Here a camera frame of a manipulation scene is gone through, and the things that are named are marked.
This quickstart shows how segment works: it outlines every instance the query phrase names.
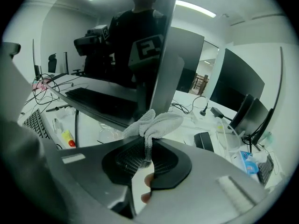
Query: keyboard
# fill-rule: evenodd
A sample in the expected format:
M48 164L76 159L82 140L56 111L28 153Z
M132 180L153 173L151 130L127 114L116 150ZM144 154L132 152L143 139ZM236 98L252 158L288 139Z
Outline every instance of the keyboard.
M266 163L260 163L258 165L258 169L258 179L263 186L266 186L270 178L270 175L274 169L274 163L270 155L268 155Z
M34 130L39 137L51 140L46 128L43 125L42 117L39 109L32 113L27 120L23 123L23 126L27 126Z
M130 119L137 110L134 101L98 93L85 88L77 88L65 93L69 98L84 106L91 107L102 114Z

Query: office chair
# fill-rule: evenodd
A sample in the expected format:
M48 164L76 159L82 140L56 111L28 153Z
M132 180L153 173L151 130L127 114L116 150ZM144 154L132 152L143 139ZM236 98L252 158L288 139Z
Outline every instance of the office chair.
M55 54L49 56L48 72L55 73L56 65L57 65L57 59L56 59L56 53L55 53Z
M21 45L13 42L3 42L2 47L12 59L14 58L15 55L19 54L21 50Z

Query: yellow bottle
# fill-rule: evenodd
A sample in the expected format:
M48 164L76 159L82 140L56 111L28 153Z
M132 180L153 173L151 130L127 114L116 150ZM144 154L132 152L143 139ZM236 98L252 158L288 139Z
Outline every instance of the yellow bottle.
M62 134L62 138L65 140L65 142L71 146L76 147L76 144L71 136L71 132L69 130L64 131Z

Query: white wall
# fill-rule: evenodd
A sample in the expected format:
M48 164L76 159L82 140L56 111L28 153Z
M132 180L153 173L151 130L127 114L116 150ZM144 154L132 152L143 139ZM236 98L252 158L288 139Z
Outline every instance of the white wall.
M49 11L48 7L24 5L10 21L4 32L4 42L15 42L21 45L21 50L13 59L18 70L26 78L33 80L35 73L32 58L32 39L35 42L36 64L41 64L40 41L43 18Z
M52 7L43 22L41 59L43 70L48 70L48 58L56 53L56 72L65 72L64 52L68 53L69 72L81 69L85 56L79 56L74 40L84 37L95 27L97 18L61 7Z
M196 70L196 73L201 75L201 76L205 76L205 75L208 75L208 77L210 78L211 74L212 74L212 70L213 70L213 67L210 66L209 64L205 64L205 63L199 63L198 64L198 67L197 67L197 70Z
M21 51L14 57L15 63L21 74L31 82L35 76L32 58L32 39L35 42L36 64L41 64L41 34L43 20L56 0L44 1L42 6L37 5L37 0L25 0L16 12L5 30L2 40L15 42L21 45Z
M181 6L176 6L171 26L202 35L205 41L217 47L222 47L231 40L230 26L223 17L211 18Z
M264 81L260 98L269 110L273 108L280 81L280 50L276 43L255 43L230 48L243 59Z
M231 27L235 45L281 42L298 44L297 36L288 19L283 16L260 18Z
M215 59L218 54L218 48L210 48L207 50L203 50L200 55L200 61Z
M270 124L273 134L271 146L282 166L281 169L290 177L299 161L299 46L278 44L280 45L283 48L285 64L284 80L271 121L274 124Z

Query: red cap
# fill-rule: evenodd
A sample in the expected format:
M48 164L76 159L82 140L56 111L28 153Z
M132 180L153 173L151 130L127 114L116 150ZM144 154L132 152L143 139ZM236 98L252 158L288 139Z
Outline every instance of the red cap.
M71 147L75 147L76 146L74 140L70 140L69 141L69 146L71 146Z

